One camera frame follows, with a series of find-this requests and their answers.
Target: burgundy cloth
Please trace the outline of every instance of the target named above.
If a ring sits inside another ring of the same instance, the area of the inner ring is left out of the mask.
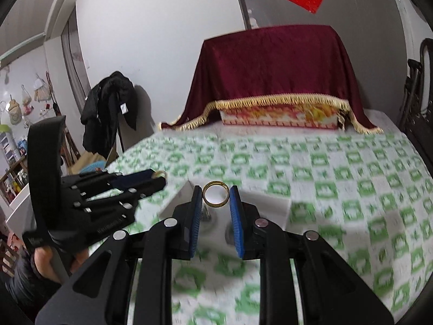
[[[174,128],[200,116],[215,100],[270,94],[327,94],[349,101],[358,122],[365,116],[358,83],[337,32],[324,25],[287,25],[205,40],[188,100]],[[220,118],[212,114],[209,120]]]

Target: gray panel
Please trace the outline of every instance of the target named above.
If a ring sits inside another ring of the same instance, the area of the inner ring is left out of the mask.
[[[288,0],[245,0],[245,5],[259,27],[332,26],[349,54],[364,107],[397,120],[406,78],[406,44],[395,0],[324,0],[315,15]]]

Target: floral box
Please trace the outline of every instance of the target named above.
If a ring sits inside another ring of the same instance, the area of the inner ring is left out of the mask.
[[[338,128],[338,110],[329,105],[255,106],[220,111],[225,125]]]

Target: cardboard box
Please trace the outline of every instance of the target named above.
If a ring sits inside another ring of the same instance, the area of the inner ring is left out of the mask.
[[[338,110],[321,104],[255,106],[220,114],[225,125],[338,128]]]
[[[161,211],[159,217],[161,219],[171,217],[176,206],[191,201],[196,185],[203,188],[208,182],[209,180],[199,178],[186,181],[179,192]],[[253,204],[258,208],[261,217],[268,218],[285,230],[290,207],[289,199],[243,191],[242,189],[239,189],[239,194],[242,202]],[[206,199],[211,203],[220,203],[224,201],[226,196],[225,189],[220,186],[210,187],[206,192]],[[203,202],[203,208],[205,207],[211,216],[211,221],[201,221],[198,238],[199,248],[210,248],[236,257],[237,253],[232,244],[232,234],[230,234],[231,215],[229,202],[220,208],[209,207]]]

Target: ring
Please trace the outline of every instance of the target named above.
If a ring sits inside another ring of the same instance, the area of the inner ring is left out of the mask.
[[[152,179],[158,178],[158,177],[164,177],[165,180],[167,180],[167,172],[163,170],[155,171],[152,173]]]
[[[210,188],[212,186],[221,186],[227,192],[226,199],[224,199],[224,201],[222,201],[219,204],[210,203],[206,199],[206,191],[207,191],[208,188]],[[229,201],[229,197],[230,197],[230,190],[229,190],[229,187],[227,187],[227,185],[224,182],[221,182],[221,181],[212,181],[212,182],[209,182],[207,185],[205,185],[205,187],[203,188],[203,200],[210,207],[222,207],[222,206],[226,205],[227,202]]]

